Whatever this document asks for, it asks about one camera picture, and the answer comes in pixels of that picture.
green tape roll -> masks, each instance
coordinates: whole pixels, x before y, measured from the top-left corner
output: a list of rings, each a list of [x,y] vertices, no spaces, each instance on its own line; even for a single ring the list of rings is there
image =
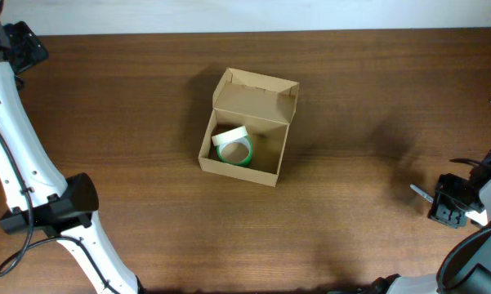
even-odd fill
[[[240,161],[239,163],[231,163],[231,162],[228,162],[226,161],[223,156],[221,156],[221,151],[223,151],[223,149],[229,145],[229,144],[233,144],[233,143],[238,143],[238,144],[241,144],[241,145],[244,145],[247,149],[248,149],[248,155],[247,157]],[[248,136],[245,136],[245,137],[241,137],[237,140],[233,140],[231,142],[228,142],[228,143],[224,143],[224,144],[221,144],[221,145],[218,145],[216,147],[216,151],[218,153],[218,157],[220,158],[220,160],[224,163],[229,163],[229,164],[233,164],[235,166],[239,166],[239,167],[248,167],[249,164],[251,164],[251,161],[252,161],[252,153],[253,153],[253,150],[254,148],[252,147],[252,142],[251,142],[251,139],[248,137]]]

tape roll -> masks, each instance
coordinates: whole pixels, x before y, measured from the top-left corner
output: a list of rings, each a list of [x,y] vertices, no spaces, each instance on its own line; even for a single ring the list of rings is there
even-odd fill
[[[223,155],[223,153],[225,152],[225,148],[231,144],[241,144],[245,146],[245,148],[247,148],[248,150],[247,156],[241,161],[234,161],[234,160],[230,160],[229,158],[225,158],[225,156]],[[248,165],[251,164],[252,161],[252,153],[253,153],[252,142],[248,136],[241,137],[238,138],[237,140],[232,140],[231,142],[225,142],[223,144],[218,145],[216,147],[216,152],[218,153],[218,157],[220,158],[220,160],[224,163],[234,164],[239,167],[248,167]]]
[[[247,167],[251,163],[253,147],[245,127],[236,127],[233,130],[215,135],[212,137],[212,143],[216,146],[218,157],[222,162],[240,167]],[[230,154],[225,154],[225,148],[234,143],[245,146],[248,154],[243,156],[239,148],[231,150]]]
[[[237,140],[247,136],[247,129],[245,126],[236,127],[230,131],[223,132],[219,135],[212,136],[212,143],[215,146],[222,145],[224,143],[229,143],[231,141]]]

white tape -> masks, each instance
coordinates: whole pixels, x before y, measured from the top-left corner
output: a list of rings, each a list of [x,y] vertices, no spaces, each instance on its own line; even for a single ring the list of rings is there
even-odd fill
[[[212,143],[215,146],[222,145],[224,143],[230,143],[239,138],[243,138],[247,135],[247,129],[245,126],[236,127],[233,130],[226,131],[219,135],[212,136]]]

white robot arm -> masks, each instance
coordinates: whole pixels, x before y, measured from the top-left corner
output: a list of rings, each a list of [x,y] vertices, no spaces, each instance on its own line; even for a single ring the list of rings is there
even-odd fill
[[[87,175],[74,179],[74,185],[69,186],[45,153],[20,102],[15,73],[8,61],[1,61],[0,181],[9,207],[1,226],[8,233],[27,230],[26,249],[33,229],[44,229],[51,241],[71,253],[99,293],[143,292],[105,235],[98,211],[87,210],[97,208],[90,179]],[[90,185],[89,194],[76,197],[82,193],[83,183]],[[12,266],[0,271],[0,276],[18,264],[23,252],[10,258]]]

wire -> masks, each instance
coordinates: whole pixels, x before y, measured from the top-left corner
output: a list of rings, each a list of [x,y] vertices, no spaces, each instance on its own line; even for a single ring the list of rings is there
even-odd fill
[[[469,159],[469,158],[454,158],[454,159],[450,159],[450,162],[452,162],[452,163],[464,163],[464,164],[469,164],[469,165],[472,165],[473,167],[475,167],[475,165],[474,165],[474,164],[477,164],[478,166],[481,166],[481,167],[487,167],[487,168],[491,169],[491,165],[486,164],[486,163],[482,163],[481,161],[478,161],[478,160],[475,160],[475,159]]]
[[[466,239],[464,239],[461,243],[459,243],[445,258],[443,261],[443,264],[441,265],[440,272],[438,273],[438,278],[437,278],[437,283],[438,283],[438,289],[440,290],[440,294],[445,294],[446,290],[449,290],[449,288],[445,288],[443,286],[443,280],[444,280],[444,274],[445,271],[447,270],[447,267],[450,264],[450,261],[456,256],[458,252],[461,251],[465,246],[467,246],[469,243],[472,241],[476,240],[479,237],[482,237],[485,234],[491,233],[491,227],[482,229],[481,231],[477,231],[473,233],[472,235],[468,236]]]
[[[33,216],[33,201],[31,200],[29,189],[25,185],[25,181],[22,178],[22,175],[20,174],[20,169],[16,165],[15,158],[13,158],[11,150],[9,149],[9,146],[7,146],[6,141],[3,139],[2,134],[0,134],[0,145],[2,146],[4,152],[6,153],[7,158],[9,159],[9,163],[11,164],[16,179],[18,180],[18,184],[20,185],[21,188],[20,192],[25,196],[25,201],[27,202],[27,209],[28,209],[28,228],[27,228],[27,235],[25,236],[24,245],[22,245],[22,248],[18,251],[18,255],[16,256],[14,261],[5,270],[2,271],[3,266],[5,266],[4,264],[2,264],[3,266],[0,266],[0,277],[3,277],[6,274],[9,274],[20,263],[20,261],[24,257],[24,254],[27,251],[27,246],[29,245],[29,243],[31,242],[31,238],[33,237],[34,216]]]
[[[15,254],[9,256],[3,263],[0,264],[0,277],[5,276],[6,274],[9,274],[22,260],[24,257],[24,254],[30,250],[33,249],[37,246],[40,246],[45,243],[49,242],[54,242],[54,241],[69,241],[73,242],[75,245],[80,247],[83,251],[83,254],[87,257],[89,262],[91,262],[91,265],[93,269],[96,271],[96,274],[98,274],[98,277],[100,278],[100,281],[104,284],[104,287],[106,289],[109,289],[112,293],[114,294],[120,294],[118,291],[116,291],[110,284],[107,279],[105,279],[104,275],[100,272],[100,269],[98,268],[98,265],[96,262],[92,259],[91,254],[85,248],[83,243],[75,238],[71,237],[65,237],[65,236],[59,236],[59,237],[50,237],[50,238],[45,238],[43,240],[37,241],[35,243],[29,244],[31,242],[31,238],[33,237],[33,231],[34,231],[34,216],[33,216],[33,200],[31,199],[31,195],[29,193],[29,189],[25,185],[24,178],[22,177],[20,173],[20,169],[18,168],[18,165],[16,165],[15,158],[12,156],[11,150],[9,149],[9,146],[7,146],[6,141],[3,139],[2,134],[0,133],[0,145],[2,146],[4,152],[6,153],[7,158],[9,159],[9,163],[11,164],[11,167],[13,169],[13,172],[15,173],[16,179],[18,180],[18,183],[20,184],[21,187],[21,193],[25,196],[25,201],[27,202],[27,209],[28,209],[28,229],[27,229],[27,236],[25,237],[24,245],[22,248],[16,252]],[[5,270],[2,271],[2,269],[11,263]]]
[[[37,242],[35,242],[33,244],[28,245],[27,246],[27,250],[30,250],[30,249],[33,249],[33,248],[38,247],[40,245],[43,245],[45,243],[54,242],[54,241],[69,241],[69,242],[74,243],[76,246],[80,247],[82,249],[83,253],[85,254],[85,256],[87,257],[87,259],[89,260],[89,262],[91,262],[92,267],[94,268],[94,270],[98,274],[98,277],[100,278],[101,282],[105,285],[105,288],[109,289],[112,293],[119,294],[119,292],[116,291],[109,284],[109,281],[107,281],[107,279],[105,279],[104,275],[100,272],[100,269],[98,269],[98,265],[96,265],[96,263],[92,259],[91,254],[85,248],[85,246],[83,245],[83,243],[80,242],[79,240],[75,239],[75,238],[65,237],[65,236],[45,238],[43,240],[40,240],[40,241],[37,241]],[[7,264],[8,262],[14,260],[19,253],[20,252],[17,252],[15,254],[9,256],[0,266],[3,266],[5,264]]]

